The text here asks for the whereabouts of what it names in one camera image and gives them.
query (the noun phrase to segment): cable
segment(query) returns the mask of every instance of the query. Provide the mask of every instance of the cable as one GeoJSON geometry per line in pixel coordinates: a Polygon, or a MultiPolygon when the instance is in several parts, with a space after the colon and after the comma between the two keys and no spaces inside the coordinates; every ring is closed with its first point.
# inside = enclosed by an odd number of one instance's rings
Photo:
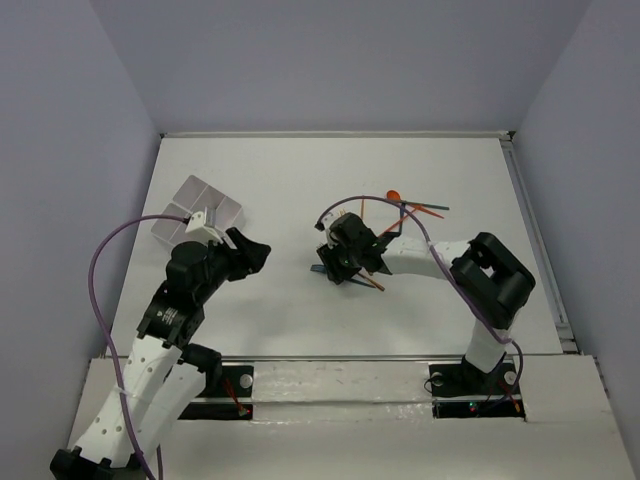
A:
{"type": "MultiPolygon", "coordinates": [[[[113,232],[111,232],[107,237],[98,245],[93,257],[91,258],[91,263],[89,264],[89,276],[88,276],[88,284],[89,284],[89,300],[91,301],[91,307],[93,308],[93,313],[96,316],[96,320],[98,321],[98,325],[100,325],[100,330],[102,330],[102,335],[107,342],[107,348],[111,353],[111,359],[113,360],[113,368],[116,373],[116,384],[118,388],[120,388],[120,405],[122,406],[122,416],[124,417],[124,424],[127,430],[127,434],[129,436],[129,440],[131,441],[131,445],[133,446],[133,451],[140,463],[140,467],[144,471],[145,475],[150,480],[156,480],[156,477],[153,475],[151,471],[151,467],[144,458],[144,452],[140,448],[140,444],[138,443],[138,439],[136,438],[135,429],[133,427],[133,422],[131,421],[131,412],[129,411],[129,406],[127,404],[127,396],[125,393],[125,385],[124,385],[124,377],[122,376],[122,369],[120,368],[120,362],[118,361],[118,352],[116,350],[116,345],[113,343],[113,338],[111,338],[111,333],[109,332],[109,327],[107,326],[107,322],[105,322],[104,317],[102,316],[102,312],[100,312],[100,307],[98,306],[98,301],[96,300],[96,291],[95,291],[95,270],[96,263],[98,262],[98,257],[102,253],[102,250],[107,246],[107,244],[111,241],[113,237],[115,237],[118,233],[124,230],[131,225],[136,225],[145,220],[176,220],[178,222],[184,223],[185,219],[181,217],[176,217],[173,215],[145,215],[140,218],[136,218],[134,220],[129,220],[128,222],[123,223],[118,228],[116,228],[113,232]]],[[[160,450],[160,446],[158,446],[157,450],[157,459],[158,459],[158,480],[162,480],[163,478],[163,468],[162,468],[162,453],[160,450]]]]}
{"type": "Polygon", "coordinates": [[[451,275],[451,272],[447,269],[447,267],[444,264],[443,260],[440,258],[440,255],[438,254],[438,252],[436,251],[435,247],[431,243],[431,237],[429,236],[429,233],[427,232],[427,229],[422,224],[422,222],[418,219],[418,217],[416,217],[412,212],[410,212],[410,211],[406,210],[405,208],[403,208],[401,204],[399,204],[397,202],[393,202],[391,200],[387,200],[386,198],[375,197],[375,196],[372,196],[372,195],[355,195],[353,197],[347,197],[347,198],[344,198],[342,200],[339,200],[336,203],[334,203],[333,205],[331,205],[329,208],[327,208],[318,217],[318,221],[316,222],[316,225],[322,225],[322,219],[331,210],[333,210],[334,208],[336,208],[336,207],[338,207],[338,206],[340,206],[340,205],[342,205],[344,203],[350,202],[352,200],[374,200],[374,201],[377,201],[377,202],[388,203],[389,205],[392,205],[392,206],[400,209],[401,212],[404,212],[405,215],[407,215],[408,217],[411,218],[411,220],[414,221],[414,223],[418,226],[418,228],[422,232],[422,235],[424,236],[424,239],[427,242],[427,247],[429,248],[429,251],[431,252],[431,255],[433,256],[434,260],[436,261],[436,264],[438,265],[438,268],[440,268],[440,271],[445,276],[445,278],[449,281],[449,283],[451,284],[453,289],[456,292],[458,292],[458,295],[460,295],[462,300],[464,300],[464,302],[467,304],[467,306],[471,310],[471,313],[473,313],[473,315],[480,321],[480,323],[482,323],[482,325],[487,329],[487,331],[491,334],[491,336],[494,338],[494,340],[496,342],[498,342],[501,345],[508,345],[508,344],[511,343],[511,344],[513,344],[515,349],[518,351],[518,357],[520,359],[520,368],[518,369],[518,374],[516,375],[516,380],[514,381],[513,385],[511,385],[511,392],[513,392],[515,390],[515,388],[518,386],[518,382],[520,381],[520,377],[522,376],[522,369],[524,367],[524,355],[522,354],[522,349],[511,338],[508,338],[508,337],[507,338],[502,338],[502,337],[500,337],[500,335],[498,335],[496,333],[496,331],[493,329],[493,327],[491,326],[489,321],[486,318],[484,318],[484,315],[482,314],[482,312],[480,312],[478,307],[476,307],[474,305],[474,303],[467,296],[467,294],[456,283],[455,279],[451,275]]]}

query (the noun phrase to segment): orange stick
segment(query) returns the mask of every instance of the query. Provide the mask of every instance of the orange stick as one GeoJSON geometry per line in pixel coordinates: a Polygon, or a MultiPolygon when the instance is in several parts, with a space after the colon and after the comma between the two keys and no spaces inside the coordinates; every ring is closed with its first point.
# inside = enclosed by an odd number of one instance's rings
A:
{"type": "Polygon", "coordinates": [[[439,213],[436,212],[432,212],[431,210],[421,207],[419,205],[416,205],[414,203],[409,203],[408,205],[411,205],[412,207],[414,207],[416,210],[420,211],[420,212],[424,212],[424,213],[428,213],[429,215],[433,215],[434,217],[438,217],[438,218],[442,218],[444,220],[444,217],[442,215],[440,215],[439,213]]]}
{"type": "MultiPolygon", "coordinates": [[[[413,210],[411,210],[411,212],[409,213],[416,213],[418,211],[418,208],[414,207],[413,210]]],[[[400,225],[402,222],[404,222],[407,218],[409,218],[409,215],[405,215],[404,217],[402,217],[400,220],[398,220],[396,223],[394,223],[393,225],[391,225],[389,228],[387,228],[384,232],[382,233],[387,233],[390,232],[391,230],[393,230],[394,228],[396,228],[398,225],[400,225]]]]}
{"type": "Polygon", "coordinates": [[[378,282],[376,282],[373,278],[369,278],[366,275],[361,274],[360,272],[358,272],[357,274],[359,277],[364,278],[367,282],[369,282],[371,285],[373,285],[374,287],[376,287],[378,290],[380,290],[381,292],[384,292],[385,288],[380,285],[378,282]]]}

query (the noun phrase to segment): red wire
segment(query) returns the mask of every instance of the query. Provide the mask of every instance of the red wire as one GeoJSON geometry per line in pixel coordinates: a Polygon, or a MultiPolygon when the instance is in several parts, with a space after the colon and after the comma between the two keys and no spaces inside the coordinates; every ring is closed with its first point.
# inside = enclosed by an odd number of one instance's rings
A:
{"type": "Polygon", "coordinates": [[[233,402],[236,404],[236,407],[238,407],[238,411],[241,412],[242,410],[245,410],[244,405],[240,403],[240,401],[238,400],[238,397],[236,396],[236,392],[233,390],[233,385],[231,385],[231,381],[228,378],[225,378],[224,381],[222,382],[222,385],[226,390],[227,395],[231,397],[233,402]]]}

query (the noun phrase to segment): white panel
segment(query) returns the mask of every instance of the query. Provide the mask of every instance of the white panel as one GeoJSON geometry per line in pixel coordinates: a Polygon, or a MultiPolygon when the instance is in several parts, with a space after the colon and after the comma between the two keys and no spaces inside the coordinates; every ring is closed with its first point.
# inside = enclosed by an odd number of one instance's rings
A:
{"type": "MultiPolygon", "coordinates": [[[[451,207],[423,215],[434,240],[496,234],[540,283],[531,244],[496,139],[204,138],[165,139],[145,213],[161,212],[189,175],[245,206],[252,240],[273,247],[263,271],[224,285],[207,303],[193,341],[225,355],[463,354],[473,317],[444,281],[376,278],[387,287],[337,287],[309,272],[324,234],[313,228],[336,200],[394,188],[414,201],[451,207]]],[[[359,212],[359,202],[346,205],[359,212]]],[[[382,231],[398,218],[366,205],[365,221],[382,231]]],[[[126,352],[155,289],[166,250],[141,225],[113,335],[126,352]]],[[[419,235],[408,225],[405,232],[419,235]]],[[[525,352],[560,352],[544,288],[536,288],[513,335],[525,352]]]]}
{"type": "MultiPolygon", "coordinates": [[[[526,357],[522,388],[527,412],[537,417],[527,422],[434,420],[428,400],[376,402],[375,388],[370,388],[376,385],[373,371],[380,373],[379,379],[398,377],[389,386],[402,390],[403,381],[419,380],[425,366],[421,363],[298,362],[299,371],[295,365],[256,365],[256,392],[262,390],[260,395],[267,398],[265,392],[273,388],[271,396],[278,402],[257,402],[255,421],[178,421],[162,442],[166,477],[634,478],[615,421],[606,400],[602,401],[602,386],[590,357],[526,357]],[[336,372],[330,366],[343,370],[336,372]],[[268,371],[279,371],[279,375],[270,378],[268,371]],[[306,402],[289,403],[289,393],[298,390],[299,379],[310,371],[322,372],[315,376],[318,387],[331,389],[335,379],[346,380],[342,400],[325,401],[338,400],[341,395],[325,395],[307,382],[301,389],[308,397],[296,397],[306,402]],[[358,379],[369,393],[354,396],[358,379]],[[580,414],[572,414],[571,409],[580,414]]],[[[112,381],[111,362],[95,360],[72,437],[91,421],[112,381]]]]}
{"type": "Polygon", "coordinates": [[[431,402],[428,363],[265,362],[255,367],[253,401],[431,402]]]}

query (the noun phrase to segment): black bracket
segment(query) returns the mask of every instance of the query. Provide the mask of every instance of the black bracket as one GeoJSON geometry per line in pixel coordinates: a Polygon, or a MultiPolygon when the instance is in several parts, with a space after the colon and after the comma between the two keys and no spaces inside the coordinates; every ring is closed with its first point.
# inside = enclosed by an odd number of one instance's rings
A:
{"type": "MultiPolygon", "coordinates": [[[[465,367],[462,363],[436,363],[429,365],[429,380],[431,385],[431,395],[440,398],[455,398],[468,396],[489,396],[502,395],[504,390],[499,382],[507,388],[512,388],[511,384],[504,378],[505,374],[515,376],[515,365],[512,362],[500,363],[483,382],[469,382],[465,377],[465,367]]],[[[520,388],[516,386],[511,392],[512,395],[520,393],[520,388]]]]}

